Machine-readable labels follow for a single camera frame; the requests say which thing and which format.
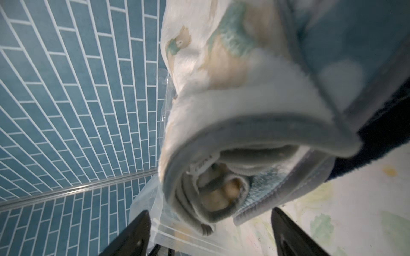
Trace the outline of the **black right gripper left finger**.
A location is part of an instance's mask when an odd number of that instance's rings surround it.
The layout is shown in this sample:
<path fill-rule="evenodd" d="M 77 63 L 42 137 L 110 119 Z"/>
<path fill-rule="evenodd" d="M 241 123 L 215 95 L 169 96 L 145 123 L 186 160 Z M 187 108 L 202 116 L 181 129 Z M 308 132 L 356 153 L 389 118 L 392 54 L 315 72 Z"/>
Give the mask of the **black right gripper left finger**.
<path fill-rule="evenodd" d="M 99 256 L 145 256 L 150 238 L 149 211 L 142 211 Z"/>

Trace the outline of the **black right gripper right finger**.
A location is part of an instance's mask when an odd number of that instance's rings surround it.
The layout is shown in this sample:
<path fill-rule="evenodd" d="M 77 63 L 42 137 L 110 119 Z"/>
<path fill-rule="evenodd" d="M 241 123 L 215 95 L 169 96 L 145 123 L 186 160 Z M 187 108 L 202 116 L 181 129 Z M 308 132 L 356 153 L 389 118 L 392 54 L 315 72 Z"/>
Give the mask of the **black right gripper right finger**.
<path fill-rule="evenodd" d="M 279 256 L 329 256 L 280 208 L 274 208 L 271 224 Z"/>

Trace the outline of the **clear plastic vacuum bag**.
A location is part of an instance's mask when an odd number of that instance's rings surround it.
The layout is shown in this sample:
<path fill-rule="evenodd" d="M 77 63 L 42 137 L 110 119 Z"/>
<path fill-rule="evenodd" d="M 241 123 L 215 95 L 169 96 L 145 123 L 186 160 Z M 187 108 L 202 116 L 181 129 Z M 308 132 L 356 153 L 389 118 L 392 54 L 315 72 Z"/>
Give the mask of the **clear plastic vacuum bag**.
<path fill-rule="evenodd" d="M 180 168 L 184 167 L 184 156 L 194 161 L 207 152 L 226 150 L 244 143 L 244 139 L 240 138 L 243 125 L 239 122 L 239 119 L 231 118 L 195 129 L 183 136 L 182 142 L 171 149 L 171 159 L 177 161 L 170 166 L 171 173 L 178 176 L 182 174 Z M 238 256 L 242 253 L 240 237 L 231 219 L 217 223 L 211 235 L 204 235 L 202 229 L 194 229 L 178 216 L 167 204 L 171 196 L 164 195 L 164 192 L 175 195 L 174 188 L 176 183 L 170 181 L 170 175 L 165 176 L 165 185 L 161 184 L 158 175 L 154 175 L 131 204 L 129 221 L 133 221 L 142 211 L 149 211 L 149 246 L 159 244 L 194 256 Z"/>

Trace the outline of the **navy blue star blanket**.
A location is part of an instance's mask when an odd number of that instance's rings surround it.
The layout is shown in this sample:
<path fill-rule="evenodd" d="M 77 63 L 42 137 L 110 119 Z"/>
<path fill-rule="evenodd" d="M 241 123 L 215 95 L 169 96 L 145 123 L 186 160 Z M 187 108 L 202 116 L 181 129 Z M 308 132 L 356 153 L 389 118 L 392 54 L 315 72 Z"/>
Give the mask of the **navy blue star blanket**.
<path fill-rule="evenodd" d="M 360 152 L 337 159 L 328 181 L 371 164 L 410 141 L 410 81 L 407 80 L 385 105 L 359 130 Z"/>

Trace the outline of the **white bear print blanket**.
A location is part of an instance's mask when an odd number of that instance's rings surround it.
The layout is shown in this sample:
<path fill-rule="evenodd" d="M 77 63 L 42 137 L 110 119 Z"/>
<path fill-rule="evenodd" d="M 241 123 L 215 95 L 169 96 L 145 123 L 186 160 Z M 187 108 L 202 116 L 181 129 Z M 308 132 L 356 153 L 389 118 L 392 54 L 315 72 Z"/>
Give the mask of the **white bear print blanket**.
<path fill-rule="evenodd" d="M 176 96 L 159 178 L 202 236 L 274 208 L 362 145 L 306 65 L 288 1 L 167 1 L 161 54 Z"/>

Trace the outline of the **light blue bear blanket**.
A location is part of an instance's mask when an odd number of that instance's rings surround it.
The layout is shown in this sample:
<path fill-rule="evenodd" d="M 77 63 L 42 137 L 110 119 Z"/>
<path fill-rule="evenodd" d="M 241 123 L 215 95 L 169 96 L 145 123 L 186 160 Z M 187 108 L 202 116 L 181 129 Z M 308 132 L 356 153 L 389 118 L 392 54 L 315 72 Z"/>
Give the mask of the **light blue bear blanket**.
<path fill-rule="evenodd" d="M 409 1 L 289 1 L 286 24 L 297 33 L 305 63 L 359 130 L 410 80 Z M 258 175 L 242 209 L 239 226 L 313 191 L 337 159 L 313 150 L 287 178 Z"/>

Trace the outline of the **aluminium corner post left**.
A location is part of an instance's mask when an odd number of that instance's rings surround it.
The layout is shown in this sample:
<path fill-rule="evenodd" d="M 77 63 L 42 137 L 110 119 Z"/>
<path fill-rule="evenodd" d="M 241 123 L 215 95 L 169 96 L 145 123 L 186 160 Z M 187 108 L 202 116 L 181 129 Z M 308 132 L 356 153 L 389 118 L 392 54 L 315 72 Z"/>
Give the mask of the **aluminium corner post left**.
<path fill-rule="evenodd" d="M 97 188 L 102 188 L 106 186 L 111 186 L 117 183 L 133 181 L 140 178 L 145 178 L 148 176 L 158 174 L 157 168 L 153 168 L 147 171 L 141 171 L 136 173 L 128 173 L 123 176 L 111 177 L 105 180 L 98 180 L 90 183 L 86 183 L 79 186 L 63 188 L 56 191 L 49 191 L 43 194 L 37 194 L 34 196 L 17 198 L 11 201 L 1 202 L 1 212 L 8 211 L 16 208 L 26 207 L 31 204 L 36 204 L 42 201 L 48 201 L 56 199 L 59 197 L 68 196 L 71 194 L 83 193 L 87 191 L 92 191 Z"/>

